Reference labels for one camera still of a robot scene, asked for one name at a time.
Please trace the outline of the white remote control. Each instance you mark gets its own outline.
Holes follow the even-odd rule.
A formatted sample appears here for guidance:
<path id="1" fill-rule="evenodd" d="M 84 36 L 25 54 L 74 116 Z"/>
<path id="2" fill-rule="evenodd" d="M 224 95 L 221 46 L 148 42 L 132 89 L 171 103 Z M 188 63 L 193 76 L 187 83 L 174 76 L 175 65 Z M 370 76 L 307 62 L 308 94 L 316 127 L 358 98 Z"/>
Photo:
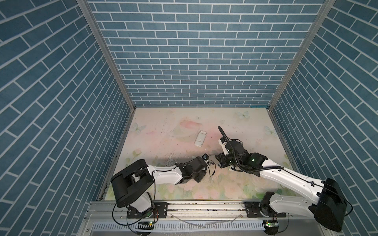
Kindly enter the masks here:
<path id="1" fill-rule="evenodd" d="M 206 136 L 207 136 L 207 132 L 201 130 L 201 131 L 198 133 L 197 137 L 196 137 L 196 140 L 195 140 L 194 145 L 195 145 L 196 147 L 202 147 L 203 144 L 204 144 L 204 141 L 205 141 Z"/>

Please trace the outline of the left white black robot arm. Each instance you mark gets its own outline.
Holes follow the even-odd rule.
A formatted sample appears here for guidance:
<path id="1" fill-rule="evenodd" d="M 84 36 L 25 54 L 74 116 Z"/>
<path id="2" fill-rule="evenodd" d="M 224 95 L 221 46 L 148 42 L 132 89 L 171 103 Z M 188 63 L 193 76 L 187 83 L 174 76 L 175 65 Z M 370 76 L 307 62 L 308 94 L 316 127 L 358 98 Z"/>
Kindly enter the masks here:
<path id="1" fill-rule="evenodd" d="M 154 205 L 155 199 L 148 192 L 150 186 L 186 184 L 191 180 L 199 183 L 207 173 L 208 160 L 209 155 L 204 154 L 169 167 L 152 166 L 144 159 L 137 160 L 111 178 L 116 206 L 131 206 L 137 212 L 144 213 Z"/>

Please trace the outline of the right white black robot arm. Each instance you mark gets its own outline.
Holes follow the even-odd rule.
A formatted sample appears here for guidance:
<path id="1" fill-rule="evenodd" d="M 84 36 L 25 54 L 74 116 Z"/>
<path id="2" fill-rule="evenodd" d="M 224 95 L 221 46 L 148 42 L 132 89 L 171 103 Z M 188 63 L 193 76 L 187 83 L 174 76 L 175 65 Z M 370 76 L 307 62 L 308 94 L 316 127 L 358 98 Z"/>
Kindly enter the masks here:
<path id="1" fill-rule="evenodd" d="M 222 153 L 215 158 L 221 168 L 230 167 L 233 171 L 252 174 L 299 194 L 298 197 L 292 197 L 266 192 L 259 204 L 264 216 L 293 213 L 313 218 L 334 232 L 342 230 L 344 218 L 351 213 L 347 210 L 350 203 L 335 180 L 327 178 L 322 181 L 299 174 L 260 153 L 249 153 L 239 140 L 222 137 L 219 145 Z"/>

